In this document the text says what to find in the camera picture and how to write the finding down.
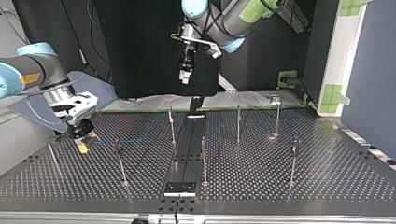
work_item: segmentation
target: vertical metal post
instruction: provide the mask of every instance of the vertical metal post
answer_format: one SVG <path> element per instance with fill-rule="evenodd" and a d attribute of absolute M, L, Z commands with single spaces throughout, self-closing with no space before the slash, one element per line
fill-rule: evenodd
<path fill-rule="evenodd" d="M 280 116 L 280 103 L 276 103 L 276 127 L 275 127 L 275 136 L 278 136 L 279 130 L 279 116 Z"/>
<path fill-rule="evenodd" d="M 175 127 L 174 127 L 174 120 L 172 116 L 172 107 L 169 108 L 169 122 L 171 123 L 171 130 L 172 130 L 172 143 L 173 145 L 176 144 L 176 138 L 175 138 Z"/>
<path fill-rule="evenodd" d="M 207 182 L 207 176 L 206 176 L 206 138 L 203 136 L 202 137 L 202 154 L 201 154 L 201 156 L 202 156 L 202 159 L 203 159 L 203 162 L 204 162 L 204 183 L 203 183 L 203 185 L 204 186 L 208 186 L 209 185 L 209 183 Z"/>
<path fill-rule="evenodd" d="M 241 141 L 241 106 L 238 105 L 238 138 L 237 142 L 239 143 Z"/>
<path fill-rule="evenodd" d="M 280 96 L 277 94 L 272 94 L 269 96 L 269 98 L 270 98 L 270 104 L 276 105 L 276 127 L 275 127 L 275 133 L 273 134 L 273 137 L 278 137 L 279 136 L 280 106 L 282 105 L 282 101 L 280 99 Z"/>
<path fill-rule="evenodd" d="M 121 168 L 122 178 L 123 178 L 122 185 L 124 187 L 129 186 L 128 180 L 126 179 L 125 168 L 124 168 L 123 162 L 122 162 L 122 151 L 121 151 L 121 148 L 120 148 L 120 139 L 119 138 L 116 138 L 114 140 L 114 151 L 115 151 L 115 154 L 116 154 L 116 159 L 120 163 L 120 168 Z"/>
<path fill-rule="evenodd" d="M 298 136 L 294 136 L 293 147 L 291 149 L 293 153 L 293 164 L 291 166 L 290 188 L 294 186 L 294 171 L 295 171 L 296 159 L 300 151 L 300 140 Z"/>
<path fill-rule="evenodd" d="M 56 156 L 55 156 L 55 153 L 53 151 L 52 145 L 50 143 L 48 143 L 47 146 L 49 147 L 50 155 L 51 155 L 53 161 L 55 162 L 56 167 L 58 168 L 58 172 L 62 176 L 61 167 L 59 166 L 58 159 L 56 159 Z"/>

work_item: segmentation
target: white panel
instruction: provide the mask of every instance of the white panel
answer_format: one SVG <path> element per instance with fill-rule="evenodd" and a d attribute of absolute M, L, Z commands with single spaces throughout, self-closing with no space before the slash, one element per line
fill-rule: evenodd
<path fill-rule="evenodd" d="M 0 125 L 0 175 L 32 155 L 54 135 L 51 129 L 18 116 Z"/>
<path fill-rule="evenodd" d="M 319 97 L 319 109 L 326 84 L 342 85 L 341 94 L 347 94 L 347 86 L 352 72 L 352 65 L 356 55 L 356 49 L 361 35 L 361 26 L 364 20 L 366 5 L 361 7 L 359 16 L 341 17 L 337 20 L 332 36 L 332 44 L 329 58 L 322 82 Z M 323 117 L 341 117 L 344 105 L 339 105 L 335 114 L 319 113 Z"/>
<path fill-rule="evenodd" d="M 15 11 L 11 0 L 0 0 L 0 7 Z M 17 48 L 24 44 L 3 17 L 0 15 L 0 57 L 14 57 L 17 56 Z M 21 36 L 24 36 L 18 19 L 9 13 L 7 17 Z M 0 100 L 0 175 L 38 151 L 46 145 L 46 139 L 54 135 L 51 129 L 33 123 L 18 114 L 9 113 L 6 107 L 20 99 L 21 97 L 8 97 Z"/>

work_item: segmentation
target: cable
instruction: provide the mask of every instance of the cable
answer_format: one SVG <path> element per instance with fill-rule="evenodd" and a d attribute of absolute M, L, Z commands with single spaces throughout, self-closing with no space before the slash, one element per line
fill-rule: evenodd
<path fill-rule="evenodd" d="M 30 97 L 32 97 L 32 96 L 34 96 L 34 95 L 28 95 L 28 96 L 27 96 L 27 98 L 26 98 L 26 104 L 29 106 L 30 110 L 31 110 L 39 119 L 41 119 L 42 121 L 44 121 L 44 122 L 46 122 L 46 123 L 48 123 L 48 124 L 50 124 L 50 125 L 58 125 L 58 124 L 64 123 L 63 120 L 59 120 L 58 122 L 52 122 L 52 121 L 48 121 L 48 120 L 46 120 L 46 119 L 43 119 L 43 117 L 41 117 L 41 116 L 37 113 L 37 111 L 35 111 L 35 109 L 32 107 L 32 104 L 30 103 Z"/>
<path fill-rule="evenodd" d="M 270 11 L 272 11 L 272 12 L 279 12 L 279 11 L 281 11 L 281 10 L 286 6 L 286 4 L 288 3 L 289 0 L 284 0 L 283 3 L 282 3 L 280 6 L 278 6 L 278 7 L 271 7 L 271 6 L 267 3 L 266 0 L 260 0 L 260 1 L 261 1 L 262 4 L 263 4 L 265 7 L 267 7 Z"/>
<path fill-rule="evenodd" d="M 227 35 L 230 38 L 246 38 L 246 37 L 250 36 L 251 34 L 253 34 L 262 24 L 262 20 L 261 20 L 260 23 L 257 24 L 256 27 L 251 28 L 250 32 L 248 32 L 246 35 L 233 35 L 230 32 L 228 32 L 227 29 L 225 28 L 224 17 L 221 19 L 221 26 L 218 24 L 218 21 L 216 20 L 216 18 L 213 15 L 211 4 L 209 4 L 208 13 L 209 13 L 209 16 L 212 18 L 212 21 L 219 28 L 219 30 L 221 30 L 222 33 L 224 33 L 225 35 Z"/>
<path fill-rule="evenodd" d="M 105 58 L 103 58 L 103 56 L 99 53 L 98 49 L 96 48 L 96 46 L 93 42 L 93 20 L 91 20 L 91 22 L 90 22 L 90 40 L 91 40 L 92 48 L 95 51 L 96 55 L 99 57 L 99 59 L 102 62 L 104 62 L 105 64 L 110 65 L 109 62 L 106 61 Z"/>
<path fill-rule="evenodd" d="M 93 19 L 92 13 L 90 12 L 90 2 L 91 2 L 91 0 L 88 0 L 88 1 L 87 1 L 87 12 L 88 12 L 88 16 L 90 17 L 91 21 L 92 21 L 93 23 L 95 23 L 95 25 L 100 26 L 99 22 L 97 22 L 97 21 L 95 21 L 95 20 Z"/>
<path fill-rule="evenodd" d="M 17 29 L 15 28 L 15 26 L 14 26 L 14 25 L 11 23 L 11 21 L 7 18 L 6 12 L 11 13 L 11 14 L 14 15 L 17 19 L 19 19 L 20 17 L 19 17 L 15 12 L 13 12 L 13 11 L 11 11 L 11 10 L 9 10 L 9 9 L 7 9 L 7 11 L 5 11 L 5 9 L 4 9 L 4 8 L 1 8 L 1 7 L 0 7 L 0 12 L 1 12 L 1 14 L 3 14 L 3 17 L 4 17 L 4 19 L 6 20 L 6 23 L 9 25 L 9 27 L 11 27 L 11 28 L 15 31 L 15 34 L 17 34 L 18 38 L 19 38 L 25 45 L 28 45 L 28 44 L 29 44 L 29 41 L 27 41 L 26 39 L 23 39 L 23 37 L 20 35 L 20 33 L 18 33 L 18 31 L 17 31 Z"/>
<path fill-rule="evenodd" d="M 201 33 L 201 31 L 199 31 L 195 26 L 194 26 L 194 24 L 195 24 L 195 22 L 194 21 L 190 21 L 190 19 L 189 18 L 187 18 L 187 20 L 186 21 L 181 21 L 181 22 L 179 22 L 178 24 L 177 24 L 177 27 L 178 27 L 178 32 L 181 34 L 181 25 L 183 25 L 183 24 L 190 24 L 191 26 L 192 26 L 192 28 L 198 33 L 198 35 L 200 35 L 200 36 L 202 36 L 202 34 L 203 33 Z"/>
<path fill-rule="evenodd" d="M 311 98 L 312 104 L 314 104 L 314 106 L 315 106 L 316 108 L 318 108 L 318 105 L 317 105 L 317 103 L 315 103 L 314 98 L 312 98 L 311 94 L 309 94 L 308 90 L 306 89 L 303 79 L 301 79 L 301 84 L 302 84 L 302 86 L 303 86 L 303 89 L 304 89 L 305 93 L 308 95 L 309 98 Z"/>
<path fill-rule="evenodd" d="M 109 68 L 109 69 L 108 69 L 108 72 L 107 72 L 107 76 L 106 76 L 106 82 L 107 82 L 107 83 L 109 82 L 109 80 L 110 80 L 111 77 L 113 77 L 113 75 L 111 74 L 111 68 Z"/>
<path fill-rule="evenodd" d="M 70 82 L 67 82 L 67 83 L 64 83 L 64 84 L 62 84 L 62 85 L 59 85 L 59 86 L 56 86 L 56 87 L 52 87 L 52 88 L 49 88 L 49 89 L 47 89 L 47 90 L 42 90 L 42 91 L 35 91 L 35 92 L 28 92 L 28 93 L 20 93 L 20 94 L 17 94 L 17 96 L 39 95 L 39 94 L 42 94 L 42 93 L 44 93 L 44 92 L 54 91 L 54 90 L 59 89 L 59 88 L 62 88 L 62 87 L 71 86 L 71 85 L 75 84 L 76 82 L 82 80 L 84 77 L 85 77 L 85 74 L 82 74 L 81 77 L 79 77 L 78 79 L 73 80 L 73 81 L 70 81 Z"/>

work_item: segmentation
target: black cable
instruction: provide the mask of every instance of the black cable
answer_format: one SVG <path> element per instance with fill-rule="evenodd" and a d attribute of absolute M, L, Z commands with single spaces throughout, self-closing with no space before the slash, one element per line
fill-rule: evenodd
<path fill-rule="evenodd" d="M 267 7 L 272 12 L 280 12 L 286 6 L 289 0 L 284 0 L 283 3 L 280 4 L 278 7 L 271 7 L 266 0 L 260 0 L 262 4 Z"/>
<path fill-rule="evenodd" d="M 198 35 L 202 36 L 203 33 L 201 33 L 201 31 L 199 31 L 194 25 L 196 25 L 196 23 L 194 21 L 190 21 L 189 18 L 187 18 L 186 21 L 181 21 L 177 24 L 177 27 L 179 29 L 179 31 L 181 31 L 181 25 L 183 24 L 190 24 L 192 26 L 192 28 L 198 33 Z"/>
<path fill-rule="evenodd" d="M 224 26 L 224 17 L 221 19 L 221 26 L 218 24 L 218 20 L 216 20 L 215 16 L 213 15 L 212 12 L 212 6 L 209 4 L 209 9 L 208 9 L 209 16 L 212 18 L 212 21 L 216 24 L 216 26 L 221 30 L 222 33 L 227 35 L 230 38 L 245 38 L 253 34 L 259 27 L 262 25 L 262 20 L 260 21 L 259 24 L 256 25 L 256 27 L 251 28 L 250 32 L 248 32 L 246 35 L 233 35 L 230 32 L 227 31 L 227 29 Z"/>
<path fill-rule="evenodd" d="M 302 86 L 303 86 L 303 89 L 304 89 L 305 93 L 308 95 L 309 98 L 311 98 L 311 102 L 314 104 L 314 106 L 315 106 L 316 108 L 318 108 L 317 103 L 315 103 L 315 99 L 312 98 L 311 94 L 309 94 L 308 90 L 306 89 L 303 79 L 301 79 L 301 84 L 302 84 Z"/>
<path fill-rule="evenodd" d="M 92 4 L 92 9 L 91 9 L 91 15 L 93 15 L 93 11 L 94 11 L 95 5 Z M 105 58 L 103 58 L 103 56 L 99 53 L 98 49 L 96 48 L 94 41 L 93 41 L 93 20 L 90 20 L 90 40 L 91 40 L 91 44 L 92 44 L 92 48 L 95 51 L 96 55 L 99 57 L 99 59 L 104 62 L 107 65 L 110 65 L 108 61 L 105 60 Z"/>
<path fill-rule="evenodd" d="M 109 83 L 110 78 L 113 77 L 111 74 L 111 68 L 108 69 L 107 76 L 106 76 L 106 82 Z"/>
<path fill-rule="evenodd" d="M 65 16 L 66 16 L 66 18 L 67 18 L 67 21 L 68 21 L 68 23 L 69 23 L 69 25 L 70 25 L 70 28 L 72 29 L 73 36 L 75 37 L 76 42 L 77 42 L 77 44 L 78 44 L 78 48 L 81 50 L 82 56 L 85 58 L 84 67 L 83 67 L 82 69 L 80 69 L 79 71 L 84 71 L 85 69 L 90 68 L 90 69 L 97 75 L 97 78 L 103 80 L 103 78 L 99 75 L 98 71 L 97 71 L 95 68 L 93 68 L 93 66 L 90 65 L 90 63 L 88 63 L 88 60 L 87 60 L 87 58 L 85 57 L 85 54 L 84 54 L 84 52 L 83 52 L 83 50 L 82 50 L 81 43 L 79 42 L 76 29 L 75 29 L 75 27 L 73 26 L 72 21 L 70 20 L 69 14 L 67 13 L 66 6 L 64 5 L 64 1 L 61 0 L 60 2 L 61 2 L 62 7 L 64 8 L 64 14 L 65 14 Z"/>

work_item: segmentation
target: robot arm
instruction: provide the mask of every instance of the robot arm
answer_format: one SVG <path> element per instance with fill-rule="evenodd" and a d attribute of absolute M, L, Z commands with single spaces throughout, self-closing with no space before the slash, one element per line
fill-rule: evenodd
<path fill-rule="evenodd" d="M 86 153 L 96 139 L 88 118 L 94 113 L 98 98 L 87 91 L 75 93 L 49 44 L 24 46 L 18 54 L 15 58 L 0 58 L 0 99 L 38 86 L 55 116 L 67 123 L 67 135 Z"/>
<path fill-rule="evenodd" d="M 221 55 L 220 49 L 233 53 L 245 41 L 245 32 L 250 30 L 263 17 L 270 17 L 287 4 L 283 0 L 240 0 L 223 15 L 209 0 L 181 0 L 186 20 L 181 24 L 174 39 L 181 42 L 181 57 L 178 62 L 179 79 L 188 84 L 194 69 L 194 55 L 200 44 L 209 46 L 207 51 L 214 59 Z M 208 34 L 215 43 L 202 40 L 202 33 Z"/>

